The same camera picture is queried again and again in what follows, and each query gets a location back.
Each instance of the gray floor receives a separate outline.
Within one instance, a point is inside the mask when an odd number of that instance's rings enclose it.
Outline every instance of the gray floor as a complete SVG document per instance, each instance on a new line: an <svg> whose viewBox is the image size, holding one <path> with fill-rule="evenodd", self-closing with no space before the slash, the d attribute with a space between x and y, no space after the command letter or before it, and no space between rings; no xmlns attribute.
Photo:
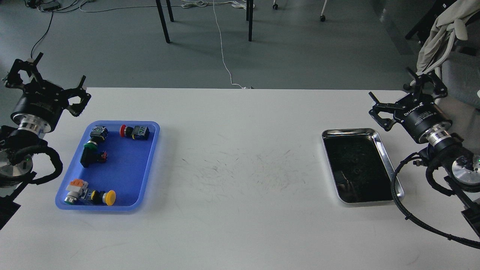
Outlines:
<svg viewBox="0 0 480 270"><path fill-rule="evenodd" d="M253 42L247 41L244 9L215 8L234 83L272 89L401 89L410 80L405 67L415 66L420 50L415 37L403 36L434 0L331 0L323 23L322 0L278 0L278 10L272 2L255 1ZM83 9L154 4L97 0ZM167 21L172 43L167 44L155 7L56 13L34 51L45 54L38 68L64 88L76 86L82 75L86 86L237 88L222 63L213 7L174 7L173 14L176 21ZM29 57L49 20L50 13L27 8L23 1L0 0L0 74L16 58ZM0 95L0 123L11 124L20 90L2 87Z"/></svg>

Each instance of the stainless steel tray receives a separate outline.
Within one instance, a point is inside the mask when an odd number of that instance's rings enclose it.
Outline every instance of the stainless steel tray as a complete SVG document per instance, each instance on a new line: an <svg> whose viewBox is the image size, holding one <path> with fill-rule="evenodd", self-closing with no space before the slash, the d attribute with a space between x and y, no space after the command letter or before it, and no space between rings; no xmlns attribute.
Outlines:
<svg viewBox="0 0 480 270"><path fill-rule="evenodd" d="M394 169L378 132L371 128L325 130L322 141L342 202L361 206L392 201ZM396 193L403 198L398 178Z"/></svg>

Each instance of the white table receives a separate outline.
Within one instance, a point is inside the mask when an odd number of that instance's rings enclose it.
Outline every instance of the white table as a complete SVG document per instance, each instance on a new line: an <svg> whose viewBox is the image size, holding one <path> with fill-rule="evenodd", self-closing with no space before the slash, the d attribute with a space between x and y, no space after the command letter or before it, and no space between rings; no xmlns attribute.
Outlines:
<svg viewBox="0 0 480 270"><path fill-rule="evenodd" d="M68 167L96 120L161 126L142 205L130 213L60 210L63 175L28 186L0 231L1 269L478 269L479 251L427 232L395 205L339 202L320 135L372 127L394 166L416 145L400 125L371 119L367 91L89 88L45 139ZM393 102L400 91L374 91ZM34 170L50 173L38 156ZM424 168L399 176L404 204L435 227L476 235L456 197L430 188Z"/></svg>

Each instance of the black table leg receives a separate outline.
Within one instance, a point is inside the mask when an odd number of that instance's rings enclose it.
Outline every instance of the black table leg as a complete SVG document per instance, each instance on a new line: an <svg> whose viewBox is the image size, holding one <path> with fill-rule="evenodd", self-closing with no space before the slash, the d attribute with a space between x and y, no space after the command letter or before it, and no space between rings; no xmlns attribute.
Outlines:
<svg viewBox="0 0 480 270"><path fill-rule="evenodd" d="M250 16L249 10L250 10L250 0L247 0L247 21L248 21L248 18Z"/></svg>
<svg viewBox="0 0 480 270"><path fill-rule="evenodd" d="M248 21L248 41L252 41L252 28L253 28L253 0L247 0L250 2L249 21Z"/></svg>
<svg viewBox="0 0 480 270"><path fill-rule="evenodd" d="M165 35L165 41L170 43L170 38L168 37L167 24L165 23L165 17L163 16L162 3L160 0L155 0L156 8L158 9L158 15L160 15L160 21L162 22L163 34Z"/></svg>
<svg viewBox="0 0 480 270"><path fill-rule="evenodd" d="M170 0L167 0L167 8L168 8L168 15L170 16L170 21L174 22L173 20L173 12L172 12L172 5L170 4Z"/></svg>

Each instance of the blue tray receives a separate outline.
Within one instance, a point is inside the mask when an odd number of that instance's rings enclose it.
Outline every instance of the blue tray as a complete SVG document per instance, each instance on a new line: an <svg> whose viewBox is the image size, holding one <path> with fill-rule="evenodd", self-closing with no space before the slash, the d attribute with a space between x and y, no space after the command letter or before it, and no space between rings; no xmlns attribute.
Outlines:
<svg viewBox="0 0 480 270"><path fill-rule="evenodd" d="M120 137L120 127L125 124L134 127L146 125L150 130L148 140L133 140ZM84 168L80 157L84 144L90 139L90 132L96 125L107 127L108 136L105 142L98 145L99 151L106 151L107 162L93 163ZM155 152L156 142L160 134L160 126L151 121L96 121L91 123L84 132L77 150L70 162L65 177L55 196L55 204L64 210L88 211L130 211L137 208L143 200L145 186L148 181L150 167ZM117 199L112 206L66 204L66 190L70 181L75 178L88 182L88 187L100 191L114 190Z"/></svg>

